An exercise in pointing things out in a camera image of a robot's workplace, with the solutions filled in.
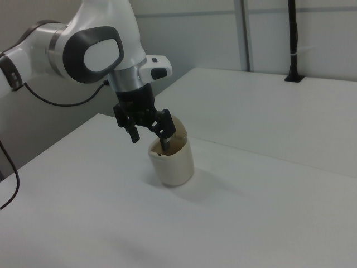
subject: white cup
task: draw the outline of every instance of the white cup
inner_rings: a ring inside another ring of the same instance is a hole
[[[160,140],[149,147],[148,154],[157,177],[165,186],[175,187],[186,183],[194,174],[194,160],[187,131],[181,121],[172,116],[176,132],[170,139],[170,148],[163,151]]]

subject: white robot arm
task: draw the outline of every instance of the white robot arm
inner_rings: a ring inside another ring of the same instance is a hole
[[[172,67],[164,56],[145,54],[128,0],[83,0],[70,23],[40,21],[29,28],[0,52],[0,98],[41,74],[79,83],[107,75],[119,99],[114,107],[118,125],[134,143],[139,140],[136,125],[147,127],[168,148],[175,127],[168,110],[155,109],[150,82],[170,76]]]

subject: table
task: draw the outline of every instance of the table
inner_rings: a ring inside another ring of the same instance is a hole
[[[355,178],[194,138],[186,119],[195,175],[179,188],[155,176],[152,133],[133,145],[101,114],[22,167],[1,268],[355,267]]]
[[[357,83],[196,68],[157,97],[192,137],[357,178]]]

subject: black cable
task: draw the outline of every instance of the black cable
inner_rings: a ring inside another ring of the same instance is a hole
[[[53,105],[53,106],[58,106],[58,107],[74,107],[74,106],[80,106],[80,105],[82,105],[84,103],[87,103],[88,101],[92,100],[99,93],[99,91],[103,88],[103,86],[105,86],[105,85],[109,85],[108,80],[103,81],[103,84],[101,84],[98,87],[98,89],[94,92],[94,94],[92,96],[90,96],[88,99],[86,99],[86,100],[84,100],[82,102],[73,103],[73,104],[58,104],[58,103],[50,102],[49,100],[44,99],[41,96],[37,95],[37,93],[34,92],[27,83],[24,83],[24,86],[28,89],[28,91],[30,91],[32,93],[32,95],[34,95],[37,99],[40,99],[41,101],[43,101],[45,103],[48,103],[48,104]]]
[[[5,207],[7,207],[7,205],[9,205],[13,201],[13,199],[17,195],[18,188],[20,187],[20,177],[18,176],[18,172],[17,172],[17,169],[15,167],[15,164],[13,163],[12,159],[10,158],[9,154],[7,153],[7,151],[6,151],[5,147],[3,146],[3,144],[1,143],[1,141],[0,141],[0,148],[4,152],[7,160],[9,161],[9,163],[12,166],[12,169],[15,172],[15,175],[16,175],[16,190],[13,193],[12,197],[9,199],[9,201],[6,202],[2,207],[0,207],[0,210],[3,210]]]
[[[47,99],[42,98],[41,96],[37,95],[27,83],[24,83],[24,86],[28,89],[28,91],[30,91],[32,93],[32,95],[34,95],[36,98],[40,99],[43,102],[46,102],[50,105],[53,106],[58,106],[58,107],[74,107],[74,106],[80,106],[84,103],[87,103],[88,101],[92,100],[98,93],[99,91],[103,88],[103,86],[105,85],[109,85],[108,80],[103,81],[103,84],[100,85],[98,87],[98,89],[94,92],[94,94],[92,96],[90,96],[88,99],[79,102],[79,103],[74,103],[74,104],[58,104],[58,103],[54,103],[54,102],[50,102]],[[15,176],[16,176],[16,189],[15,192],[13,193],[12,197],[8,200],[8,202],[6,202],[3,206],[0,207],[0,210],[3,210],[5,207],[7,207],[16,197],[17,193],[18,193],[18,189],[20,188],[20,177],[18,176],[18,171],[15,167],[14,162],[12,161],[11,157],[9,156],[8,152],[6,151],[5,147],[3,146],[3,144],[0,141],[0,148],[1,150],[4,152],[7,160],[9,161],[10,165],[12,166],[13,171],[15,172]]]

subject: white wall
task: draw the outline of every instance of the white wall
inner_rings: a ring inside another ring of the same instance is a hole
[[[11,46],[39,20],[70,21],[80,3],[81,0],[0,1],[0,51]],[[44,76],[30,81],[29,85],[51,101],[74,103],[89,97],[98,83],[80,85]],[[116,103],[117,98],[109,87],[90,103],[76,108],[50,106],[22,88],[0,100],[0,139],[20,168],[95,114],[111,115]],[[12,172],[2,152],[0,171],[5,177]]]
[[[241,10],[234,0],[130,0],[147,54],[165,55],[173,76],[153,84],[155,93],[194,67],[246,70],[241,56]]]
[[[311,77],[356,81],[357,2],[297,0],[296,6],[299,72]],[[288,73],[287,8],[287,0],[248,0],[253,71]]]

